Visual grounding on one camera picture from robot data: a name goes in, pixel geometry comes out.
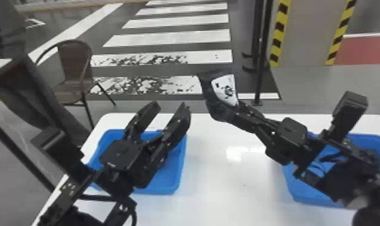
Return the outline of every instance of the chair leg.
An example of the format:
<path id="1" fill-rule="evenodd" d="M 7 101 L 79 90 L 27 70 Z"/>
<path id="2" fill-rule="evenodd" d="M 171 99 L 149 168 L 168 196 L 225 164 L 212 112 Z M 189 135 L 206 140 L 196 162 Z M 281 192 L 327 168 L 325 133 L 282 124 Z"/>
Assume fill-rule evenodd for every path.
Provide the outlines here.
<path id="1" fill-rule="evenodd" d="M 115 102 L 114 100 L 111 98 L 110 95 L 108 95 L 108 93 L 106 92 L 106 90 L 104 90 L 104 88 L 98 83 L 97 86 L 101 89 L 101 91 L 107 96 L 107 98 L 111 101 L 111 103 L 113 103 L 113 105 L 115 106 Z"/>
<path id="2" fill-rule="evenodd" d="M 88 102 L 86 101 L 85 95 L 82 95 L 82 102 L 83 102 L 83 106 L 85 107 L 86 114 L 88 114 L 90 126 L 92 127 L 92 129 L 94 129 L 94 123 L 93 123 L 92 115 L 90 114 Z"/>

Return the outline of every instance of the crosswalk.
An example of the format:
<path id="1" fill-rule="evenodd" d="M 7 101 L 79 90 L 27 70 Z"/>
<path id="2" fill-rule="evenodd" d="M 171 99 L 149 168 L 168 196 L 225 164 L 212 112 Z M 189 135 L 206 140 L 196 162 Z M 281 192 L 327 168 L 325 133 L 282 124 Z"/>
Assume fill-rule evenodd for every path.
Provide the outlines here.
<path id="1" fill-rule="evenodd" d="M 212 65 L 219 68 L 229 66 L 234 60 L 226 0 L 149 1 L 122 26 L 121 31 L 115 31 L 101 45 L 102 53 L 113 49 L 113 54 L 93 55 L 93 68 L 146 67 L 146 73 L 142 75 L 121 76 L 118 71 L 109 70 L 110 74 L 95 78 L 108 94 L 116 95 L 116 99 L 117 95 L 141 94 L 200 96 L 202 90 L 196 75 L 188 75 L 183 70 L 177 76 L 166 76 L 159 67 L 149 68 L 163 65 L 175 65 L 176 68 Z M 146 52 L 149 49 L 167 50 Z M 102 92 L 95 87 L 91 94 L 102 95 Z M 251 93 L 240 96 L 254 98 Z M 263 98 L 279 99 L 279 95 L 269 93 Z"/>

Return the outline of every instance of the blue plastic tray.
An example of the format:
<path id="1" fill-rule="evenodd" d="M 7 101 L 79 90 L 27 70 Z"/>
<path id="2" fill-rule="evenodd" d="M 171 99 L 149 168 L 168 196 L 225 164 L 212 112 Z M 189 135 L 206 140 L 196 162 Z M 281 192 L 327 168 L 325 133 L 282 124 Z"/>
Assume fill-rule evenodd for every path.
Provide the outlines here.
<path id="1" fill-rule="evenodd" d="M 363 135 L 363 134 L 350 134 L 348 138 L 352 139 L 352 143 L 355 145 L 376 150 L 380 157 L 380 136 L 376 135 Z M 337 153 L 338 150 L 333 147 L 324 148 L 323 152 L 318 156 L 317 159 Z M 322 163 L 326 171 L 329 171 L 333 167 L 333 163 Z M 339 203 L 334 203 L 328 196 L 319 192 L 318 190 L 310 187 L 309 185 L 297 180 L 293 177 L 293 172 L 295 169 L 294 164 L 290 164 L 283 167 L 283 173 L 285 175 L 285 180 L 288 185 L 289 192 L 293 196 L 294 200 L 301 203 L 320 205 L 320 206 L 330 206 L 330 207 L 342 207 Z M 310 167 L 309 170 L 317 173 L 317 175 L 323 175 L 320 170 Z"/>
<path id="2" fill-rule="evenodd" d="M 141 138 L 143 140 L 149 140 L 154 136 L 161 133 L 158 131 L 145 131 Z M 113 129 L 106 131 L 98 142 L 96 151 L 90 159 L 88 166 L 93 169 L 100 169 L 102 164 L 99 161 L 99 157 L 102 152 L 111 144 L 112 141 L 121 139 L 124 135 L 123 129 Z M 187 135 L 178 143 L 178 145 L 169 153 L 166 163 L 163 168 L 157 171 L 153 177 L 151 183 L 145 189 L 136 188 L 134 193 L 137 194 L 172 194 L 174 193 L 181 180 L 182 166 L 184 164 L 185 145 L 187 142 Z M 93 188 L 101 190 L 96 184 L 91 185 Z"/>

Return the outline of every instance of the white label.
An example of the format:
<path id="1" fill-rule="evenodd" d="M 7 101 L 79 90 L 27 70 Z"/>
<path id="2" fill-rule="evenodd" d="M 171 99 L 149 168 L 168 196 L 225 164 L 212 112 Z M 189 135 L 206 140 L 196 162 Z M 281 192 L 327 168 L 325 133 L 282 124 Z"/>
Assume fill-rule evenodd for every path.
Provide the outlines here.
<path id="1" fill-rule="evenodd" d="M 231 106 L 236 106 L 239 104 L 234 75 L 224 75 L 214 79 L 212 80 L 211 85 L 216 96 L 221 101 Z"/>

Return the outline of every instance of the chair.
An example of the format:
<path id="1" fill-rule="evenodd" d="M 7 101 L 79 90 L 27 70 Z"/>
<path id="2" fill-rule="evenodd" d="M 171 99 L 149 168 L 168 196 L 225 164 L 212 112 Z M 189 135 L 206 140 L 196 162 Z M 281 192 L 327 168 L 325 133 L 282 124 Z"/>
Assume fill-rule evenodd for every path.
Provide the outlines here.
<path id="1" fill-rule="evenodd" d="M 84 106 L 92 128 L 94 128 L 86 95 L 94 86 L 98 86 L 101 91 L 115 106 L 114 100 L 107 94 L 104 88 L 93 79 L 90 61 L 92 50 L 88 44 L 79 40 L 66 40 L 54 44 L 46 49 L 36 60 L 38 65 L 40 60 L 52 49 L 58 48 L 59 59 L 65 74 L 65 80 L 53 88 L 58 101 L 65 106 Z"/>

